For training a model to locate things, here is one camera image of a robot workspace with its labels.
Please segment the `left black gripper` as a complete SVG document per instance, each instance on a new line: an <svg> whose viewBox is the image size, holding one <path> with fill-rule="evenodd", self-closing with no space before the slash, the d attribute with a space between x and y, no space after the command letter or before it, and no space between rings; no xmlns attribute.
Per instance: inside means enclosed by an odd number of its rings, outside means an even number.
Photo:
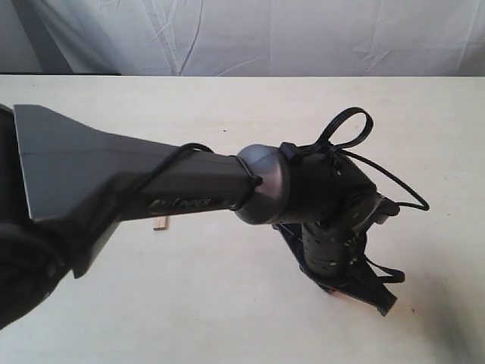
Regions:
<svg viewBox="0 0 485 364"><path fill-rule="evenodd" d="M379 193L347 204L326 221L274 224L300 270L328 294L344 294L373 306L385 316L397 298L385 287L398 271L373 263L365 254L367 232L398 215L396 202Z"/></svg>

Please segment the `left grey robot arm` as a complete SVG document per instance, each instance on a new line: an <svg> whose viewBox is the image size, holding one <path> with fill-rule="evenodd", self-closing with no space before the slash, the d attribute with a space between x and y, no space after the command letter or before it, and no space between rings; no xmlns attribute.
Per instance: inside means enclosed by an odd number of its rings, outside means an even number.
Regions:
<svg viewBox="0 0 485 364"><path fill-rule="evenodd" d="M280 232L302 272L386 315L396 302L365 255L399 207L339 146L218 155L102 132L38 105L1 109L1 324L80 278L123 221L230 210Z"/></svg>

